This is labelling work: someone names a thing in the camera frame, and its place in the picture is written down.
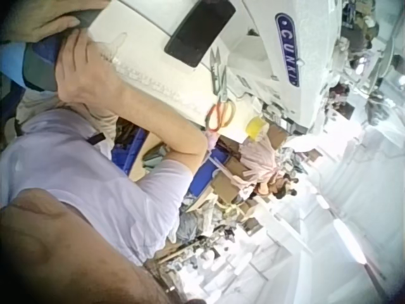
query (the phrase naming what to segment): person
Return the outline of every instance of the person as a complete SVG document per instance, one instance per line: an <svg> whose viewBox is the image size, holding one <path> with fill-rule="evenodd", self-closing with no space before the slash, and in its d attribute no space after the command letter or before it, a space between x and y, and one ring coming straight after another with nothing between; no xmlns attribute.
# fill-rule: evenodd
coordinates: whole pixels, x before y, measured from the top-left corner
<svg viewBox="0 0 405 304"><path fill-rule="evenodd" d="M36 41L66 28L66 6L75 10L70 0L32 2L43 14L14 11L26 20L6 27L15 36L2 37ZM50 8L51 15L44 13ZM63 26L49 30L58 18ZM74 30L62 45L55 73L65 105L104 108L156 134L170 152L133 183L109 159L105 141L95 140L100 128L71 107L28 119L0 158L2 265L37 303L171 303L141 266L165 244L204 158L205 136L169 106L126 85L85 30Z"/></svg>

